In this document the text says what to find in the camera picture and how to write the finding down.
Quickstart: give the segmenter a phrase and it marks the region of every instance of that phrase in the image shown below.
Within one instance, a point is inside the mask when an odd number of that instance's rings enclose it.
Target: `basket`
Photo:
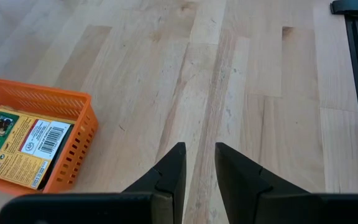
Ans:
[[[91,96],[76,91],[0,80],[0,105],[76,121],[43,191],[29,189],[2,179],[0,191],[23,195],[70,190],[98,128],[98,120],[91,107]]]

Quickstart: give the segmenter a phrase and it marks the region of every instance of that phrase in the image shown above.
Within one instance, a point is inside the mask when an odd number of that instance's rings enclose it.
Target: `yellow packaging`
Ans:
[[[0,108],[0,179],[37,189],[69,127]]]

